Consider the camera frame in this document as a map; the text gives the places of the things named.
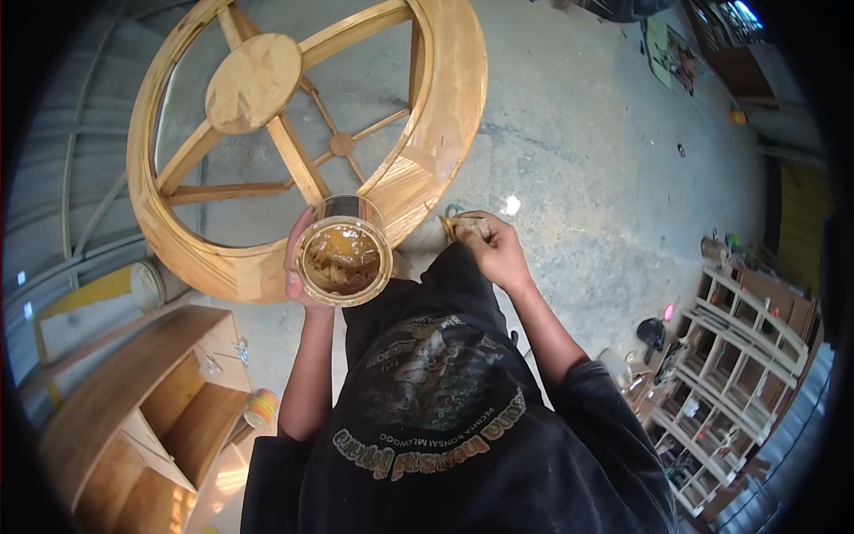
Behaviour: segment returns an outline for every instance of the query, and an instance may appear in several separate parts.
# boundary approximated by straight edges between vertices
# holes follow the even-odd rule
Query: curved wooden rim
[[[287,239],[233,248],[197,236],[161,198],[151,158],[156,115],[169,75],[190,42],[232,1],[199,2],[152,61],[128,132],[128,187],[143,234],[182,280],[203,293],[233,302],[281,302],[287,300]],[[300,43],[303,69],[307,69],[357,40],[413,17],[424,39],[422,90],[401,138],[358,190],[388,221],[386,237],[392,247],[436,205],[477,133],[487,83],[486,49],[477,17],[467,0],[389,0]]]

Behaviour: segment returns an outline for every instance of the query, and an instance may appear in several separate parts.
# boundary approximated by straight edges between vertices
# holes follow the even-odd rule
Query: black t-shirt
[[[649,438],[598,362],[548,391],[468,315],[406,320],[316,438],[255,440],[241,532],[676,531]]]

